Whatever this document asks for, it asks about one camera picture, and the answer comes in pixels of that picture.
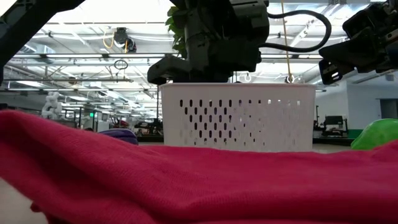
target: green plastic object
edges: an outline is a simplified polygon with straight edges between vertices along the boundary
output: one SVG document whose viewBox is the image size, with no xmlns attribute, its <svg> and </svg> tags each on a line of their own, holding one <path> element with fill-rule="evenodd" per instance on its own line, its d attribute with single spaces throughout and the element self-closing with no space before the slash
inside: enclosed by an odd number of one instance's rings
<svg viewBox="0 0 398 224">
<path fill-rule="evenodd" d="M 372 150 L 398 139 L 398 119 L 381 119 L 369 124 L 351 143 L 354 150 Z"/>
</svg>

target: pink cloth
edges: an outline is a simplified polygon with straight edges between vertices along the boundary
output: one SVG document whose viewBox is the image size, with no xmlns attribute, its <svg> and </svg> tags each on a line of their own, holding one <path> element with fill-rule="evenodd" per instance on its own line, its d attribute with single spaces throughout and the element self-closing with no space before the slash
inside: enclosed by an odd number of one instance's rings
<svg viewBox="0 0 398 224">
<path fill-rule="evenodd" d="M 398 223 L 398 142 L 335 154 L 134 146 L 0 112 L 0 177 L 68 223 Z"/>
</svg>

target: white plastic basket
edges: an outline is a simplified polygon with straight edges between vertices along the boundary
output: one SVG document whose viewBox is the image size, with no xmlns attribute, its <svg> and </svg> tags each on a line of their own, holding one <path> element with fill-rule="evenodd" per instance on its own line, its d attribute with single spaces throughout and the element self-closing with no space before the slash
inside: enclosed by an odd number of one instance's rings
<svg viewBox="0 0 398 224">
<path fill-rule="evenodd" d="M 234 151 L 311 151 L 314 85 L 161 86 L 165 144 Z"/>
</svg>

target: purple object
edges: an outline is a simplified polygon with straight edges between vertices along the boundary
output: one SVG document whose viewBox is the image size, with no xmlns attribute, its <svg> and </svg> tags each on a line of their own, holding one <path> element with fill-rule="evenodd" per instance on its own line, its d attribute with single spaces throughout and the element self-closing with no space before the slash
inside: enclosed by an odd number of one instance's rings
<svg viewBox="0 0 398 224">
<path fill-rule="evenodd" d="M 107 131 L 102 131 L 100 132 L 100 134 L 105 134 L 107 136 L 111 136 L 113 138 L 138 145 L 138 140 L 136 135 L 131 130 L 128 129 L 122 129 L 122 128 L 110 129 Z"/>
</svg>

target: white robot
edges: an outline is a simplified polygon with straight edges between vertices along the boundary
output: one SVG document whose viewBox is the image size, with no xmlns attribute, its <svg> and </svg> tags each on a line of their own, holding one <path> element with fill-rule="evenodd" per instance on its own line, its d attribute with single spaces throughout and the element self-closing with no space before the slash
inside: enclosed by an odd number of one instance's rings
<svg viewBox="0 0 398 224">
<path fill-rule="evenodd" d="M 46 119 L 58 119 L 58 115 L 62 112 L 62 104 L 58 102 L 58 92 L 49 92 L 45 97 L 45 105 L 42 109 L 42 117 Z"/>
</svg>

